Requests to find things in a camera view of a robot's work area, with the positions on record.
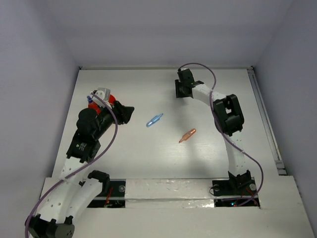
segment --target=red object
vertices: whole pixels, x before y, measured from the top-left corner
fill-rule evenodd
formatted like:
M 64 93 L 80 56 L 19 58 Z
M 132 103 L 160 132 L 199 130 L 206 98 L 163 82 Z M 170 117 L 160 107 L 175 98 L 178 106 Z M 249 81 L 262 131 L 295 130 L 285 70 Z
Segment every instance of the red object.
M 115 97 L 110 94 L 109 103 L 114 104 L 114 101 L 115 101 Z
M 95 102 L 89 103 L 88 108 L 95 109 L 97 111 L 97 114 L 99 114 L 101 112 L 99 106 Z

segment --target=white table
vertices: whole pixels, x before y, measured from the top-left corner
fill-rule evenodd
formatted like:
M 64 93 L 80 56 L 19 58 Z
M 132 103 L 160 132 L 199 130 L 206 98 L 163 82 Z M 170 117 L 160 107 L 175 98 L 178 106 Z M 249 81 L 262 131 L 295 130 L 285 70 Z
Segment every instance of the white table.
M 196 80 L 212 85 L 207 70 L 192 72 Z M 134 106 L 135 111 L 127 125 L 119 126 L 113 146 L 91 168 L 110 174 L 112 179 L 127 179 L 127 208 L 86 209 L 75 224 L 75 238 L 314 237 L 293 178 L 278 175 L 247 71 L 218 69 L 215 74 L 217 92 L 238 96 L 245 117 L 244 149 L 264 169 L 259 193 L 262 208 L 207 208 L 213 207 L 213 197 L 207 190 L 210 178 L 227 177 L 225 145 L 206 105 L 191 98 L 175 98 L 176 70 L 81 70 L 53 177 L 62 169 L 78 113 L 87 106 L 90 91 L 109 88 L 117 100 Z M 146 123 L 160 113 L 164 113 L 161 120 L 146 128 Z M 196 134 L 179 144 L 181 136 L 192 128 L 197 129 Z M 101 150 L 113 132 L 114 126 L 100 139 Z M 259 185 L 260 170 L 248 159 L 247 165 Z M 55 178 L 46 179 L 44 191 Z M 142 199 L 152 200 L 148 203 Z M 168 199 L 180 199 L 181 204 L 169 203 Z M 182 199 L 198 200 L 204 208 L 190 208 Z

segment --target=metal frame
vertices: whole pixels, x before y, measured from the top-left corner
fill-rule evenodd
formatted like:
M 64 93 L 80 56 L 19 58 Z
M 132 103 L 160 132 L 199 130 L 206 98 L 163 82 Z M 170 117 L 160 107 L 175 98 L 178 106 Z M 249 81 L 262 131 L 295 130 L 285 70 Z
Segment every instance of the metal frame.
M 268 139 L 268 143 L 269 143 L 269 146 L 271 148 L 272 155 L 273 155 L 273 158 L 274 158 L 274 161 L 276 164 L 276 168 L 278 170 L 278 174 L 279 175 L 287 175 L 284 163 L 282 161 L 281 154 L 279 153 L 279 150 L 278 150 L 277 142 L 276 142 L 276 139 L 275 139 L 275 136 L 273 133 L 271 123 L 270 123 L 268 115 L 267 115 L 267 111 L 266 111 L 266 108 L 265 108 L 265 105 L 263 102 L 263 98 L 262 98 L 262 95 L 261 95 L 261 92 L 259 89 L 259 85 L 257 82 L 256 75 L 254 73 L 253 67 L 247 68 L 247 72 L 248 72 L 250 83 L 251 83 L 251 86 L 252 86 L 252 89 L 254 92 L 254 96 L 256 98 L 256 102 L 258 104 L 258 108 L 260 111 L 260 115 L 262 118 L 262 122 L 264 125 L 266 136 Z

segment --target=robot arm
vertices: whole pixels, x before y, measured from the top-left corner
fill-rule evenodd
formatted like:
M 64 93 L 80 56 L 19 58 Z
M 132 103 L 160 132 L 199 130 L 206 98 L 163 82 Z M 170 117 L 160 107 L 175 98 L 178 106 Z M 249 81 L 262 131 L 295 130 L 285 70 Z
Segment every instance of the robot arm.
M 192 97 L 210 106 L 211 89 L 201 81 L 194 81 L 189 69 L 178 71 L 178 80 L 175 80 L 176 97 Z M 242 124 L 244 117 L 237 97 L 232 94 L 224 94 L 213 91 L 212 93 L 213 115 L 217 118 L 217 129 L 231 143 L 242 148 Z M 218 187 L 218 195 L 241 195 L 246 186 L 254 183 L 251 174 L 245 164 L 244 155 L 234 148 L 227 140 L 224 140 L 229 160 L 229 180 L 213 184 L 222 184 Z
M 97 92 L 99 96 L 102 94 L 100 88 L 95 91 Z M 62 180 L 95 158 L 101 146 L 100 137 L 114 123 L 108 109 L 100 107 L 91 97 L 88 98 L 88 108 L 78 115 L 77 130 L 60 174 Z M 125 107 L 119 101 L 114 101 L 111 109 L 119 125 L 128 123 L 134 111 L 134 107 Z M 92 171 L 85 178 L 87 169 L 88 167 L 64 180 L 46 198 L 43 207 L 30 220 L 29 232 L 33 237 L 71 238 L 74 234 L 74 224 L 83 210 L 101 192 L 109 191 L 109 175 Z

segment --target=gray wall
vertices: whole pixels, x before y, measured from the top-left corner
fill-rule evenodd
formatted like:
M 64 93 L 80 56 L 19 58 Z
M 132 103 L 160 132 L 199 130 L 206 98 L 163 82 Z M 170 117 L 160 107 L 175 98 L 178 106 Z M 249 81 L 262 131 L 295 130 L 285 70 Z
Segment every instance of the gray wall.
M 42 1 L 0 0 L 0 236 L 20 238 L 50 176 L 78 67 Z
M 80 65 L 254 65 L 292 0 L 49 0 Z
M 317 1 L 294 0 L 256 66 L 282 159 L 317 235 Z

